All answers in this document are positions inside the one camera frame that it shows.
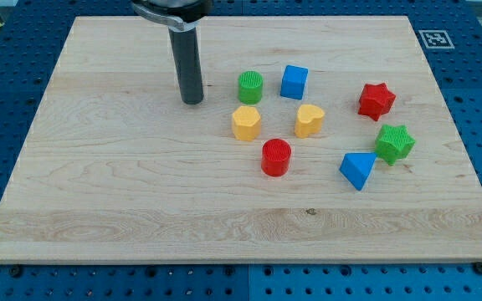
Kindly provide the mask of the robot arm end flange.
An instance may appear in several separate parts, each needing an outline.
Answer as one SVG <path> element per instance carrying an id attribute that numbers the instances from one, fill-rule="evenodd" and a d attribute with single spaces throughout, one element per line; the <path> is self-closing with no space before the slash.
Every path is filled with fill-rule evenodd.
<path id="1" fill-rule="evenodd" d="M 194 29 L 213 10 L 213 0 L 131 0 L 140 17 L 174 32 Z"/>

